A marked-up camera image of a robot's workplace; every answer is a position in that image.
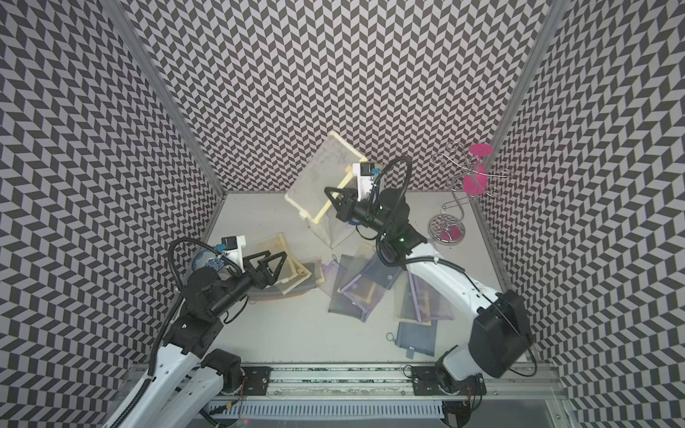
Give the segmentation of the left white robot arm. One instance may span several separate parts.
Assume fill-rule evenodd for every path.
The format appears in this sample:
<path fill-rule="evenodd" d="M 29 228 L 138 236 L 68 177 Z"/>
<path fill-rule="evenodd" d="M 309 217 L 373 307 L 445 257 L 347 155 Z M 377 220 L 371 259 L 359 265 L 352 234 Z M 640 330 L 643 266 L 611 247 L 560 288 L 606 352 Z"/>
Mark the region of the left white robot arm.
<path fill-rule="evenodd" d="M 203 266 L 182 278 L 175 259 L 180 244 L 195 244 L 212 253 L 228 270 L 223 279 L 213 267 Z M 213 349 L 227 326 L 222 315 L 237 303 L 246 303 L 251 290 L 276 284 L 288 259 L 286 251 L 260 251 L 244 255 L 244 237 L 230 236 L 217 246 L 181 237 L 171 242 L 167 261 L 178 286 L 169 315 L 153 343 L 148 369 L 119 408 L 106 420 L 107 427 L 185 427 L 201 415 L 215 426 L 219 410 L 207 406 L 226 392 L 238 405 L 248 389 L 249 374 L 239 356 Z"/>

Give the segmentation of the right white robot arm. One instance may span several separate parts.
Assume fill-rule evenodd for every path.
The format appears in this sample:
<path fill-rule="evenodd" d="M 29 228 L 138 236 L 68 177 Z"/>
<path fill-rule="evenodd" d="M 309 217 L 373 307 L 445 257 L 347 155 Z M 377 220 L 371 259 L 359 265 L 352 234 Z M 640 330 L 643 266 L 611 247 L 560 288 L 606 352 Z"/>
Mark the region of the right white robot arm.
<path fill-rule="evenodd" d="M 519 294 L 512 290 L 499 292 L 477 282 L 463 267 L 442 257 L 413 228 L 405 197 L 412 174 L 411 158 L 395 158 L 381 172 L 386 174 L 399 163 L 405 167 L 399 188 L 383 189 L 383 178 L 377 177 L 363 200 L 352 188 L 325 187 L 324 193 L 337 219 L 353 220 L 376 232 L 376 252 L 384 265 L 405 269 L 428 282 L 465 317 L 467 342 L 452 347 L 435 364 L 441 391 L 456 395 L 478 376 L 500 378 L 519 358 L 531 355 L 531 325 Z"/>

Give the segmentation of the white canvas bag blue handles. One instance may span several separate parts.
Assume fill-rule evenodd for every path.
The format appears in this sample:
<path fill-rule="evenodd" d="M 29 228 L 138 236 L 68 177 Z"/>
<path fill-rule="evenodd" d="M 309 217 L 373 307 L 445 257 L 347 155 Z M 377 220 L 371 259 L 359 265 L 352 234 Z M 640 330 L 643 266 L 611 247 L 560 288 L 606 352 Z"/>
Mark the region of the white canvas bag blue handles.
<path fill-rule="evenodd" d="M 354 232 L 354 226 L 337 219 L 335 211 L 329 209 L 319 223 L 306 219 L 308 229 L 331 250 L 339 246 Z"/>

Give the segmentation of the large yellow trim mesh pouch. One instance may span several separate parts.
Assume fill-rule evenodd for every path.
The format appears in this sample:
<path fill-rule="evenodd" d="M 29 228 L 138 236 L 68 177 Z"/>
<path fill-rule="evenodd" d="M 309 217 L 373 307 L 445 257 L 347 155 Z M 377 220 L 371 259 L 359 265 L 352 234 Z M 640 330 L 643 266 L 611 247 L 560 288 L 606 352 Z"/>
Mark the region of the large yellow trim mesh pouch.
<path fill-rule="evenodd" d="M 326 187 L 344 188 L 354 178 L 352 166 L 369 159 L 331 131 L 321 147 L 285 194 L 285 200 L 296 208 L 301 219 L 319 224 L 332 203 Z"/>

